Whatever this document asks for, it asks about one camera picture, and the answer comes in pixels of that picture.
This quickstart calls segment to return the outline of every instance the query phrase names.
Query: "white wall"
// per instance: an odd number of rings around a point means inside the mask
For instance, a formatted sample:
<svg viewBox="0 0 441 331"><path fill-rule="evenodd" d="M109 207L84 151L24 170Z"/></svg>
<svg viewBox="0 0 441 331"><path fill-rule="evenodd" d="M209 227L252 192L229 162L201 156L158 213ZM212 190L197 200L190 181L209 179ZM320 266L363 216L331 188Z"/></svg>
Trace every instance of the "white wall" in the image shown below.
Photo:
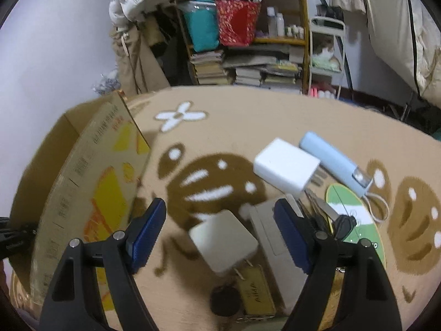
<svg viewBox="0 0 441 331"><path fill-rule="evenodd" d="M320 4L320 0L307 1L309 16L315 16L316 5ZM348 30L346 56L353 88L404 105L409 101L412 90L392 68L375 55L369 42L366 16L362 13L351 12L344 12L344 15ZM332 82L337 84L338 79L334 78ZM342 85L348 87L346 76L343 78Z"/></svg>
<svg viewBox="0 0 441 331"><path fill-rule="evenodd" d="M110 0L19 0L0 29L0 216L60 115L115 67Z"/></svg>

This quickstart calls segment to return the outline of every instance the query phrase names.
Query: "cardboard box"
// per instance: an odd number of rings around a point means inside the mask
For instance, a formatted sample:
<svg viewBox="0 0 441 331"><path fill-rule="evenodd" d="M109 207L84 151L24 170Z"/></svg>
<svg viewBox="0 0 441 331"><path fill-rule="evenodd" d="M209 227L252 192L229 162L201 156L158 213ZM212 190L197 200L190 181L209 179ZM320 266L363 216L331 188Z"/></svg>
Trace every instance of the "cardboard box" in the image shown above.
<svg viewBox="0 0 441 331"><path fill-rule="evenodd" d="M10 258L35 303L42 305L69 240L104 240L126 228L148 155L117 93L59 118L26 168L10 215L11 227L39 222L32 255ZM104 269L97 268L97 276L104 308L110 309Z"/></svg>

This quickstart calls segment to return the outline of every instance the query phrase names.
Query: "green and white oval object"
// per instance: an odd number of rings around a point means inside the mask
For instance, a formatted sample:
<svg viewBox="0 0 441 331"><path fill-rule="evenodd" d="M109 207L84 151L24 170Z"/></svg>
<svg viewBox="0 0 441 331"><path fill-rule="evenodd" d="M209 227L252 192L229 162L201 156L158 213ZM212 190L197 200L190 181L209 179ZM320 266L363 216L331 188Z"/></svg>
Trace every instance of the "green and white oval object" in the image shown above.
<svg viewBox="0 0 441 331"><path fill-rule="evenodd" d="M361 199L346 186L335 183L331 184L326 191L326 202L338 214L354 216L357 220L356 227L343 241L358 243L361 238L369 239L375 247L383 266L386 267L386 257L380 233Z"/></svg>

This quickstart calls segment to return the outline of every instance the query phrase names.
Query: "yellow tag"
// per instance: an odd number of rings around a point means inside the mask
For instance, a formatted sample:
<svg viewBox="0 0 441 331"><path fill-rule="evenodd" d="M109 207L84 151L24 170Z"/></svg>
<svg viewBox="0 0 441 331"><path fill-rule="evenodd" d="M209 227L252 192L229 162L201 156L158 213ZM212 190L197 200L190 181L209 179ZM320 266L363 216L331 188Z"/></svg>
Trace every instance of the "yellow tag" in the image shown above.
<svg viewBox="0 0 441 331"><path fill-rule="evenodd" d="M274 316L276 308L262 267L245 267L240 273L245 280L236 279L247 316Z"/></svg>

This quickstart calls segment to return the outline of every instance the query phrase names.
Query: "silver screw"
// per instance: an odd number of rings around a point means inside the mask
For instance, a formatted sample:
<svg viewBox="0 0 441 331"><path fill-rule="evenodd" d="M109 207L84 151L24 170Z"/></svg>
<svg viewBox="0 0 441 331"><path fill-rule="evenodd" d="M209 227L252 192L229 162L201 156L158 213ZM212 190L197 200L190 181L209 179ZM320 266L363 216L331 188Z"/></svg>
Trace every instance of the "silver screw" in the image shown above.
<svg viewBox="0 0 441 331"><path fill-rule="evenodd" d="M315 233L315 237L320 240L326 240L328 238L328 234L320 230Z"/></svg>
<svg viewBox="0 0 441 331"><path fill-rule="evenodd" d="M71 241L69 241L69 246L70 247L77 247L78 245L80 245L80 240L75 238L72 239Z"/></svg>
<svg viewBox="0 0 441 331"><path fill-rule="evenodd" d="M363 245L364 247L370 247L372 245L372 243L370 242L369 239L366 238L362 238L360 240L361 245Z"/></svg>
<svg viewBox="0 0 441 331"><path fill-rule="evenodd" d="M122 238L125 237L125 235L126 235L126 233L124 231L118 230L113 233L113 238L115 240L121 240Z"/></svg>

